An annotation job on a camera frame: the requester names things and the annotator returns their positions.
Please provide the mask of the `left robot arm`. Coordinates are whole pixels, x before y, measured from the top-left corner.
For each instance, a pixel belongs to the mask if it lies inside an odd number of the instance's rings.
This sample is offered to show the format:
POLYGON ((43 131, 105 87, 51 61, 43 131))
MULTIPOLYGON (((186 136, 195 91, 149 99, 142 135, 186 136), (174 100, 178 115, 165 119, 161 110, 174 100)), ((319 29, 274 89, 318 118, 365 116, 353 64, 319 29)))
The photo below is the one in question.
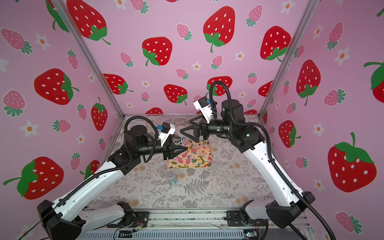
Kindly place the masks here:
POLYGON ((141 162, 147 163, 153 155, 161 154, 172 160, 187 147, 173 143, 174 125, 164 122, 156 127, 143 116, 133 116, 124 125, 124 142, 110 155, 95 173, 90 174, 73 190, 38 207, 43 228, 51 240, 75 240, 80 234, 110 226, 122 228, 138 224, 143 226, 126 202, 86 211, 84 208, 103 190, 132 171, 141 162))

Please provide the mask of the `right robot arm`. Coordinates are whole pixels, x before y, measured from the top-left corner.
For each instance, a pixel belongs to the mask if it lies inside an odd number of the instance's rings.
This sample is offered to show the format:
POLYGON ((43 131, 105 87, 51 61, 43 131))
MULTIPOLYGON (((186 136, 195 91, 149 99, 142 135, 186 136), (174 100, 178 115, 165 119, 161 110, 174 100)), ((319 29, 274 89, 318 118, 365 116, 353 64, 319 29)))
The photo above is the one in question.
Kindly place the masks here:
POLYGON ((257 168, 269 185, 275 199, 265 206, 268 220, 277 227, 290 227, 301 239, 305 237, 294 227, 293 221, 305 210, 309 210, 323 225, 330 239, 336 238, 331 227, 311 205, 315 197, 304 192, 289 177, 272 154, 269 132, 259 123, 245 121, 243 106, 233 100, 226 84, 215 81, 209 87, 209 96, 194 103, 201 115, 190 120, 191 125, 182 129, 181 134, 194 142, 209 136, 231 142, 257 168))

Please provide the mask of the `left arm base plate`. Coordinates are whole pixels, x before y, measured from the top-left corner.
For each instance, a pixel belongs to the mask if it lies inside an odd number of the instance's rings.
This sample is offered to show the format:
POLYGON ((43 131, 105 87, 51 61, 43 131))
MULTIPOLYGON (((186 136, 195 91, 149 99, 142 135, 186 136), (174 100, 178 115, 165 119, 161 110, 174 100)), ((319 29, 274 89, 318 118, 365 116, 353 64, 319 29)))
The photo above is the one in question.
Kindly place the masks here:
POLYGON ((108 228, 137 228, 146 227, 148 224, 150 212, 133 212, 127 213, 117 223, 107 225, 108 228))

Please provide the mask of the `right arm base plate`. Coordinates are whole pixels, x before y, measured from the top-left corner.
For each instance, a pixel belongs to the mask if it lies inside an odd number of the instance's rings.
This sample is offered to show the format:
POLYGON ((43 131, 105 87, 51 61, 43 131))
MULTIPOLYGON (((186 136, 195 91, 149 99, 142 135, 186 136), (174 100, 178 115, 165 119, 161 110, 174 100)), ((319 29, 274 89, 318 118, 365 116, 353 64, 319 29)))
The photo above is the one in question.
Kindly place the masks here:
POLYGON ((224 219, 229 227, 266 227, 268 225, 267 220, 253 220, 244 211, 227 211, 224 219))

